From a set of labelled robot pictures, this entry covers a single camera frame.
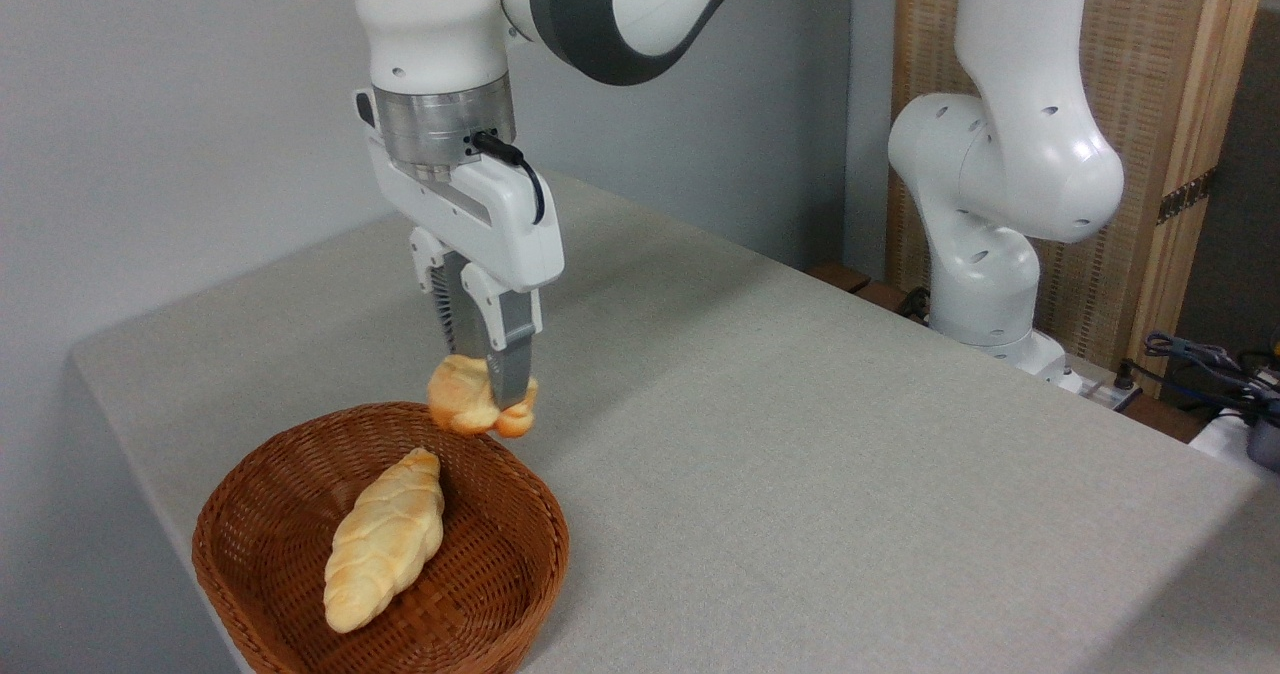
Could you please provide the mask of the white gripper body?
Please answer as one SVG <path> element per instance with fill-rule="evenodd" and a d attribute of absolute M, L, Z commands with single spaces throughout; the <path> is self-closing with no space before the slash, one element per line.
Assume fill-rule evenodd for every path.
<path fill-rule="evenodd" d="M 545 176 L 488 153 L 457 165 L 445 182 L 411 176 L 393 162 L 374 127 L 372 90 L 356 90 L 353 100 L 378 185 L 393 208 L 509 290 L 530 292 L 561 278 L 564 249 Z"/>

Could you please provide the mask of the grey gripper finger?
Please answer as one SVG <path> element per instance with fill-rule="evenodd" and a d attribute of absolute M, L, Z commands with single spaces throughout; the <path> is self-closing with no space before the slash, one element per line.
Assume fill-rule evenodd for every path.
<path fill-rule="evenodd" d="M 515 292 L 472 261 L 460 286 L 460 352 L 484 361 L 497 408 L 512 408 L 530 390 L 532 340 L 544 329 L 540 290 Z"/>
<path fill-rule="evenodd" d="M 451 354 L 470 356 L 467 327 L 460 326 L 461 274 L 467 260 L 422 226 L 410 233 L 410 249 L 415 276 L 421 290 L 431 297 L 445 345 Z"/>

